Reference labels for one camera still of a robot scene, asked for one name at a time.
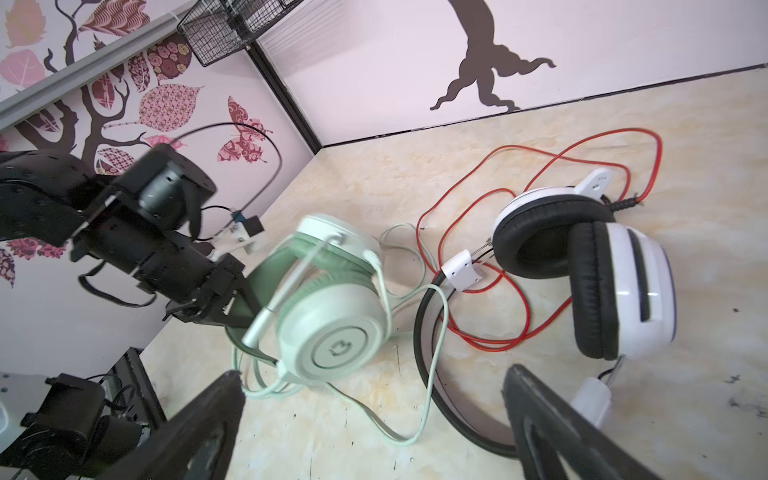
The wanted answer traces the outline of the mint green headphones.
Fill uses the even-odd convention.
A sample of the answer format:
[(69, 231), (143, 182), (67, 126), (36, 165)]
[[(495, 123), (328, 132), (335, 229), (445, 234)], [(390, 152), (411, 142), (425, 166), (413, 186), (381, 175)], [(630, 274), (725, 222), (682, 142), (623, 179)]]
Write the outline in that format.
[(246, 323), (225, 332), (237, 351), (276, 367), (281, 384), (342, 379), (391, 334), (380, 245), (335, 217), (304, 217), (247, 281), (260, 308), (236, 299), (230, 313)]

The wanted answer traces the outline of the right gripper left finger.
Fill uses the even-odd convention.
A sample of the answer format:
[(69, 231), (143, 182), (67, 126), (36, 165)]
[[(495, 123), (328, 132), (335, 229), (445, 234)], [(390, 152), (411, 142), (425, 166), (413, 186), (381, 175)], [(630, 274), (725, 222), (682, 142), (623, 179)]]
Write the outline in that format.
[(241, 376), (222, 374), (102, 479), (224, 479), (243, 414)]

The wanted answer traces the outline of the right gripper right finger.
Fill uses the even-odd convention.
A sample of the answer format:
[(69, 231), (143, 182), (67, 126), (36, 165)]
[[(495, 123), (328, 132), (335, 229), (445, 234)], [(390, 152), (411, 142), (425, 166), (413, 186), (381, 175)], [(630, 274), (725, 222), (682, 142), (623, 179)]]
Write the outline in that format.
[(508, 369), (502, 396), (527, 479), (656, 479), (521, 364)]

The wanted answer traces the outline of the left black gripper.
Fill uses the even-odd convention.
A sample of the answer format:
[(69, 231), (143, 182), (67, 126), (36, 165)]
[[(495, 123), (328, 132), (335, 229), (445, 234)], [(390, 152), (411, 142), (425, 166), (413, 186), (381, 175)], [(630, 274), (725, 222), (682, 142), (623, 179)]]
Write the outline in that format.
[(244, 314), (225, 311), (246, 298), (243, 264), (231, 254), (211, 260), (194, 242), (215, 191), (200, 167), (157, 145), (99, 194), (70, 258), (90, 256), (129, 274), (151, 297), (166, 297), (166, 315), (183, 322), (243, 327)]

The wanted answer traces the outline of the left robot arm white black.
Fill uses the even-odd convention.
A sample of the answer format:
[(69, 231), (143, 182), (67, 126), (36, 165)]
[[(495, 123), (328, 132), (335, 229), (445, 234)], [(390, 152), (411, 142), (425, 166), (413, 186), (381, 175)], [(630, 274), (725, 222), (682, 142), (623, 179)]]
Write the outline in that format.
[(195, 245), (210, 177), (169, 145), (157, 145), (119, 176), (96, 174), (69, 154), (1, 156), (1, 238), (72, 244), (70, 258), (91, 256), (138, 282), (166, 313), (184, 322), (246, 328), (247, 314), (227, 314), (234, 300), (260, 304), (234, 256), (208, 259)]

